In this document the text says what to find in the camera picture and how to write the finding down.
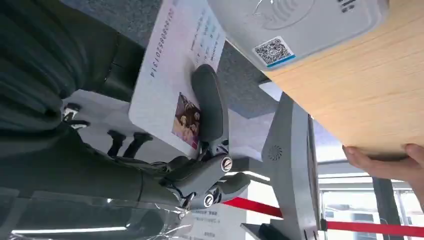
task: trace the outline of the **metal screw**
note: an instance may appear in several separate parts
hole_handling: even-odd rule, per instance
[[[208,194],[204,197],[203,204],[206,208],[209,208],[214,204],[214,196],[212,194]]]
[[[224,159],[221,161],[222,171],[224,173],[228,173],[232,167],[233,167],[233,160],[229,156],[224,157]]]

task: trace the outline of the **wooden desk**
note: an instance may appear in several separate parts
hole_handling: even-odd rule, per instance
[[[265,74],[347,146],[424,146],[424,0],[391,0],[373,32]]]

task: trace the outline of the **gray plastic casing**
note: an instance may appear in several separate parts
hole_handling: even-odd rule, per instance
[[[261,71],[272,71],[371,31],[388,0],[208,0],[227,40]],[[281,37],[295,57],[268,67],[253,49]]]

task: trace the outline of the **photo on id card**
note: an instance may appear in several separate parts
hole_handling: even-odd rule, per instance
[[[200,123],[200,110],[180,92],[172,133],[197,150]]]

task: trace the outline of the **gray machine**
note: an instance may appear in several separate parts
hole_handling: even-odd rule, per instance
[[[285,93],[272,120],[262,161],[283,220],[241,227],[257,240],[318,240],[320,208],[312,119]]]

